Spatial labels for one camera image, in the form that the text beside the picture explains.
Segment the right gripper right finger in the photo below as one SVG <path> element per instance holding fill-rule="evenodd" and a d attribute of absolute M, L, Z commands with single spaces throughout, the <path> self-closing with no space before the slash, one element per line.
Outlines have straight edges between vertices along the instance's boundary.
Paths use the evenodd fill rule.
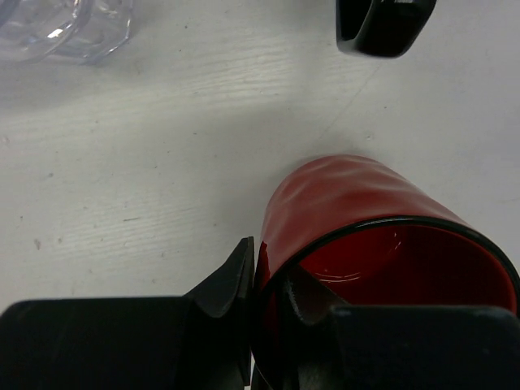
<path fill-rule="evenodd" d="M 277 300 L 285 389 L 519 386 L 519 321 L 507 310 L 351 305 L 299 266 Z"/>

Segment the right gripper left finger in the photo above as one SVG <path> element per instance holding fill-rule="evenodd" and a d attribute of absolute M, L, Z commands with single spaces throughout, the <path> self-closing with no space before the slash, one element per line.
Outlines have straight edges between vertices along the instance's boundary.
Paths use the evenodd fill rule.
<path fill-rule="evenodd" d="M 182 296 L 21 301 L 1 316 L 4 389 L 249 385 L 254 241 Z"/>

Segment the red cup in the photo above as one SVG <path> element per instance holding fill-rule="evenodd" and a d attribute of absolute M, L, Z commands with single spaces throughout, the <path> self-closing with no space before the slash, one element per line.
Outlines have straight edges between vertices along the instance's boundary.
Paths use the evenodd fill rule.
<path fill-rule="evenodd" d="M 301 266 L 354 305 L 477 305 L 519 311 L 519 278 L 487 237 L 370 158 L 297 168 L 268 202 L 254 281 L 253 355 L 283 383 L 277 285 Z"/>

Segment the black mug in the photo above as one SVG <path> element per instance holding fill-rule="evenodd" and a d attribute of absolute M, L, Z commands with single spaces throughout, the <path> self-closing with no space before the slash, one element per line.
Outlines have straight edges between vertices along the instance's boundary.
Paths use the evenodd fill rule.
<path fill-rule="evenodd" d="M 394 59 L 413 45 L 436 0 L 337 0 L 336 45 L 345 54 Z"/>

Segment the clear faceted glass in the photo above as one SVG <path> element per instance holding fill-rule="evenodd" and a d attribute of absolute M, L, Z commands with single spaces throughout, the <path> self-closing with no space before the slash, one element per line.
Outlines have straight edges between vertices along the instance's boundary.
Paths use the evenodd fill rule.
<path fill-rule="evenodd" d="M 133 1 L 1 2 L 1 60 L 95 63 L 130 37 Z"/>

